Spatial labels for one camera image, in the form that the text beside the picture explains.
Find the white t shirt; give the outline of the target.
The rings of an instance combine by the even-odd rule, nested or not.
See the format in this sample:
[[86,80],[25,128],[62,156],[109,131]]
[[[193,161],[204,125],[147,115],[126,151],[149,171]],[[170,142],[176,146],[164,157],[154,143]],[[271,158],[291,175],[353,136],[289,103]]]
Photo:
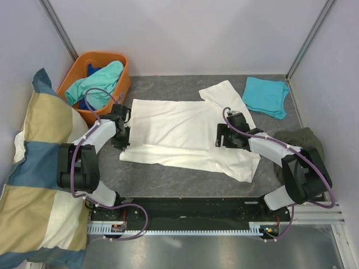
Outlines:
[[201,101],[133,100],[130,145],[119,159],[224,173],[239,182],[252,182],[258,154],[215,146],[225,107],[243,113],[250,128],[255,127],[239,93],[226,80],[199,95]]

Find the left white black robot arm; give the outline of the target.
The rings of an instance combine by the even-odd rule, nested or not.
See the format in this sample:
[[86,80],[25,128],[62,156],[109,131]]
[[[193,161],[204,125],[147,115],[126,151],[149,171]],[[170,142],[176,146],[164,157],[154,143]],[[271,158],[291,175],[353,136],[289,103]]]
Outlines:
[[108,114],[97,116],[93,126],[80,138],[63,143],[58,150],[57,186],[83,198],[98,207],[110,220],[123,214],[120,195],[100,179],[98,153],[109,141],[121,151],[129,145],[131,109],[114,104]]

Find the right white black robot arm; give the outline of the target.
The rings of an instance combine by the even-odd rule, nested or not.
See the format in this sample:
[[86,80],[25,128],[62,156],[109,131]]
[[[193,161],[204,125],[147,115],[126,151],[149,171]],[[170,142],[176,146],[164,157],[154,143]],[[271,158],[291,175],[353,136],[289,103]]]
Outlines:
[[217,124],[216,147],[256,153],[282,168],[284,185],[262,196],[264,202],[256,210],[259,218],[271,220],[278,209],[305,202],[327,209],[335,206],[332,180],[316,148],[293,146],[251,129],[245,116],[229,107],[222,116],[225,123]]

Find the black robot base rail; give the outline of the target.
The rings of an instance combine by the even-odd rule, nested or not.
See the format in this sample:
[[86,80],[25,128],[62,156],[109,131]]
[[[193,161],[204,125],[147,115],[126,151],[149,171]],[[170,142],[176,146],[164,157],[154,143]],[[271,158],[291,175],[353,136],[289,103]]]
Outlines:
[[115,211],[93,207],[91,220],[125,221],[135,230],[247,229],[250,222],[290,220],[285,207],[270,211],[260,199],[253,197],[135,197],[122,199],[122,202],[127,206]]

